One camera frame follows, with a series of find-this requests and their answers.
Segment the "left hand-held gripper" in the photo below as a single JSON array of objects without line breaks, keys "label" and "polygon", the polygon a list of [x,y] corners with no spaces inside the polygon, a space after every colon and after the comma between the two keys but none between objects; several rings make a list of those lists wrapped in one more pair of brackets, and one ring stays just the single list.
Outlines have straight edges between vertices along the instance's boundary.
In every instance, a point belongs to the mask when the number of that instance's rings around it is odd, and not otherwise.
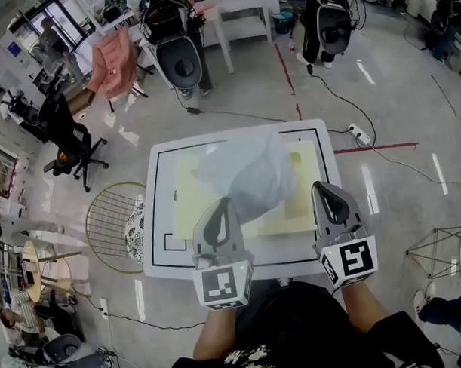
[{"label": "left hand-held gripper", "polygon": [[212,311],[246,306],[254,256],[244,248],[238,214],[229,198],[221,198],[204,212],[192,242],[192,281],[199,304]]}]

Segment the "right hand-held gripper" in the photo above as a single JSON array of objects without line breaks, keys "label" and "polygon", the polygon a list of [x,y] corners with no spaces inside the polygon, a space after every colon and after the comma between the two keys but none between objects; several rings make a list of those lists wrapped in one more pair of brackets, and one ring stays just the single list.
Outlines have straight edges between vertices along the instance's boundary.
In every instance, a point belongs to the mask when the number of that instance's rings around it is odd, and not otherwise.
[{"label": "right hand-held gripper", "polygon": [[375,237],[368,234],[352,195],[331,183],[316,181],[312,203],[319,230],[314,248],[333,288],[364,281],[377,271]]}]

